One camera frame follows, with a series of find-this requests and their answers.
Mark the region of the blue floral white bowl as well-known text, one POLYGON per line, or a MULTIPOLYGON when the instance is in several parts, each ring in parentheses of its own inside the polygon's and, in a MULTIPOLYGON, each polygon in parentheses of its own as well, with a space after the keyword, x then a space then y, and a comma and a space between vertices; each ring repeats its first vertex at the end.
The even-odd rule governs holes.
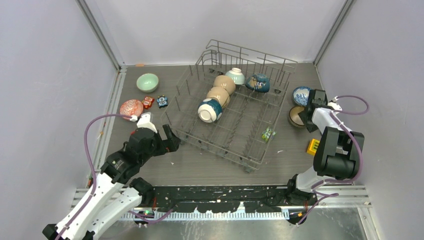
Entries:
POLYGON ((305 107, 308 104, 311 88, 307 86, 296 87, 292 92, 293 102, 298 106, 305 107))

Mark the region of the brown ribbed bowl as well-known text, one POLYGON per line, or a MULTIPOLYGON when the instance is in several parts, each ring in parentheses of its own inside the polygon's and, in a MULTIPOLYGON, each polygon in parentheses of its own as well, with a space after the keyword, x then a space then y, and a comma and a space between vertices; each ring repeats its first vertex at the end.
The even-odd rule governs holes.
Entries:
POLYGON ((305 128, 305 124, 299 116, 299 113, 303 112, 305 109, 304 106, 294 106, 289 110, 288 121, 289 123, 296 128, 305 128))

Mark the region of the pale green celadon bowl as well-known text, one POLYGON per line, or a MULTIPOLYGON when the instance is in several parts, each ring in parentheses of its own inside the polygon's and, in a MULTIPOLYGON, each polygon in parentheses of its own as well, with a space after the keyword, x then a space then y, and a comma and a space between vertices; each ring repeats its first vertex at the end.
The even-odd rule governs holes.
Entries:
POLYGON ((145 73, 136 80, 136 87, 144 93, 152 93, 159 86, 159 77, 153 73, 145 73))

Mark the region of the grey wire dish rack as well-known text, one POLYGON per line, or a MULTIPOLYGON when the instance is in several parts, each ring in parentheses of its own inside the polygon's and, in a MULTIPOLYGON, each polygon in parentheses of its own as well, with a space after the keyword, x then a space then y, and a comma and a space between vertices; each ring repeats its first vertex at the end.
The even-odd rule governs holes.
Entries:
POLYGON ((176 94, 161 115, 163 123, 185 143, 196 146, 243 167, 250 173, 261 166, 271 139, 261 134, 274 132, 285 102, 297 61, 251 48, 211 39, 194 65, 187 68, 176 85, 176 94), (232 68, 246 78, 264 74, 270 79, 269 92, 237 85, 223 115, 212 123, 198 117, 198 106, 213 87, 214 79, 232 68))

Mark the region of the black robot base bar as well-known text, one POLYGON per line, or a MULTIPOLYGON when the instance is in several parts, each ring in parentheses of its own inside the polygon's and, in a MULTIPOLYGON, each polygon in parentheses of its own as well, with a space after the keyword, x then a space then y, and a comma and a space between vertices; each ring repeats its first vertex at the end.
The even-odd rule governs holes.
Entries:
POLYGON ((294 207, 289 222, 297 223, 311 209, 317 197, 288 185, 214 185, 153 186, 139 206, 158 212, 200 214, 283 214, 284 207, 294 207))

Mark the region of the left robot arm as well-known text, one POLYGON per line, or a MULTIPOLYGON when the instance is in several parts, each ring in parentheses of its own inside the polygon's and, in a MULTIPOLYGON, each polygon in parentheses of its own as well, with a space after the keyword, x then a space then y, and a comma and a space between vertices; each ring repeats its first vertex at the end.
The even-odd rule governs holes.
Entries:
POLYGON ((48 224, 42 234, 48 240, 97 240, 124 213, 139 205, 148 207, 154 188, 135 175, 151 157, 175 152, 181 143, 169 125, 162 127, 166 139, 152 123, 137 128, 120 150, 106 158, 75 208, 59 223, 48 224))

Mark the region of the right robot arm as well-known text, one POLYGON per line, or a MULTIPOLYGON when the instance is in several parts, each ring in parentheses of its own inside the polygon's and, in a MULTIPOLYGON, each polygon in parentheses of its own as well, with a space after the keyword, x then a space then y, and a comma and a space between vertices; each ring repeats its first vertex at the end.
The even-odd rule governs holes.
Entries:
POLYGON ((304 110, 298 114, 310 133, 320 131, 321 139, 312 167, 294 175, 287 183, 285 200, 291 205, 309 202, 316 189, 327 183, 350 184, 363 170, 365 137, 338 118, 338 113, 353 115, 352 111, 341 108, 339 99, 336 96, 328 100, 324 90, 311 89, 304 110))

